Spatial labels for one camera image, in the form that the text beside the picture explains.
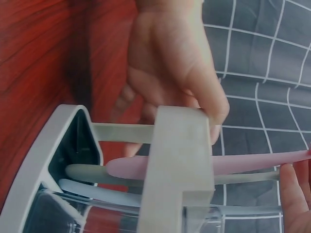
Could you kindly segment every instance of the pink toothbrush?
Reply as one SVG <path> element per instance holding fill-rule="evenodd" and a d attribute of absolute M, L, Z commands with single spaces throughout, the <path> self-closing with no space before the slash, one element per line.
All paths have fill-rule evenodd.
<path fill-rule="evenodd" d="M 213 156 L 214 175 L 227 175 L 265 169 L 282 164 L 311 159 L 310 150 L 273 154 Z M 146 176 L 148 156 L 114 159 L 107 163 L 109 175 L 124 179 L 143 180 Z"/>

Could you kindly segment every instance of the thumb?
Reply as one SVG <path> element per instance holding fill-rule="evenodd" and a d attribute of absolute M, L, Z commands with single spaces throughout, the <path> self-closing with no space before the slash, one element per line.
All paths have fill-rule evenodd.
<path fill-rule="evenodd" d="M 280 168 L 280 197 L 284 215 L 284 227 L 289 229 L 300 215 L 309 210 L 295 170 L 290 164 L 282 165 Z"/>

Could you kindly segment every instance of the wood grain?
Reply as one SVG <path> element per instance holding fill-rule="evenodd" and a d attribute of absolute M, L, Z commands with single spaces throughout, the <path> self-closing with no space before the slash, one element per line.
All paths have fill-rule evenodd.
<path fill-rule="evenodd" d="M 27 151 L 62 103 L 107 122 L 126 78 L 133 0 L 0 2 L 0 210 Z M 137 120 L 137 101 L 122 121 Z M 101 143 L 105 162 L 123 144 Z M 124 187 L 110 187 L 124 190 Z"/>

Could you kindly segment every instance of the hand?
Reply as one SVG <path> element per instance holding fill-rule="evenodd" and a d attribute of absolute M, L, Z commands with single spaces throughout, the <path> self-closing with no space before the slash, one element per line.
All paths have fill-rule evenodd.
<path fill-rule="evenodd" d="M 311 161 L 283 165 L 280 169 L 280 196 L 285 233 L 311 232 Z"/>
<path fill-rule="evenodd" d="M 155 1 L 137 0 L 139 14 L 130 35 L 127 84 L 112 118 L 118 118 L 136 94 L 144 98 L 140 124 L 153 124 L 159 105 L 203 108 L 214 144 L 229 104 L 214 69 L 201 20 L 202 3 L 158 0 L 159 4 L 151 4 Z M 139 148 L 128 144 L 125 156 L 135 155 Z"/>

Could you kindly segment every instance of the clear plastic cup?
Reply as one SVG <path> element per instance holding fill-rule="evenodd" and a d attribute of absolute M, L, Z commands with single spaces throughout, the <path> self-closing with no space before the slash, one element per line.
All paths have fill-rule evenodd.
<path fill-rule="evenodd" d="M 219 209 L 206 208 L 204 221 L 191 215 L 202 209 L 184 207 L 181 233 L 222 233 Z M 43 189 L 35 197 L 23 233 L 135 233 L 138 216 L 136 207 Z"/>

